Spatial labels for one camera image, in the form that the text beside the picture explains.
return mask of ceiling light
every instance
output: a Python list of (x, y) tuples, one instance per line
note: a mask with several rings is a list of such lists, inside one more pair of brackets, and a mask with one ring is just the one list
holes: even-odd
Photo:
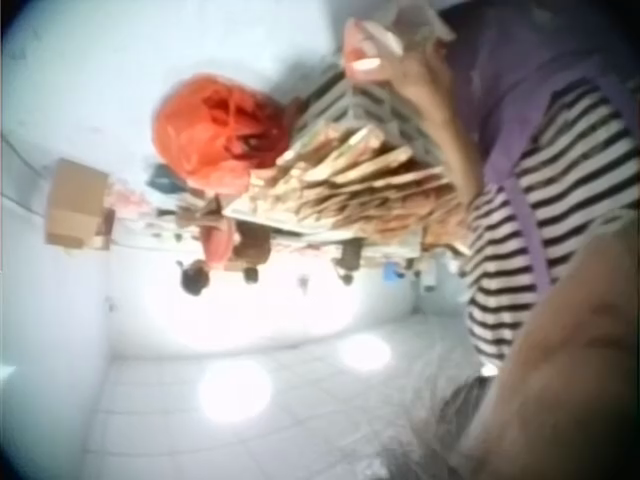
[(373, 335), (356, 335), (342, 342), (340, 358), (354, 370), (371, 372), (380, 370), (389, 363), (391, 348)]
[(480, 369), (480, 373), (483, 377), (495, 377), (498, 374), (498, 367), (485, 363)]
[(230, 360), (212, 365), (200, 383), (200, 404), (218, 423), (255, 417), (271, 400), (271, 380), (258, 363)]

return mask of red object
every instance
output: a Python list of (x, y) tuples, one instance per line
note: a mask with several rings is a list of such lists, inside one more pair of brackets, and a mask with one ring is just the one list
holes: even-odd
[(296, 102), (284, 108), (265, 94), (199, 75), (160, 107), (153, 143), (189, 186), (238, 195), (251, 169), (272, 167), (289, 147), (297, 113)]
[(233, 253), (233, 220), (225, 218), (222, 228), (200, 227), (200, 242), (209, 268), (222, 269)]

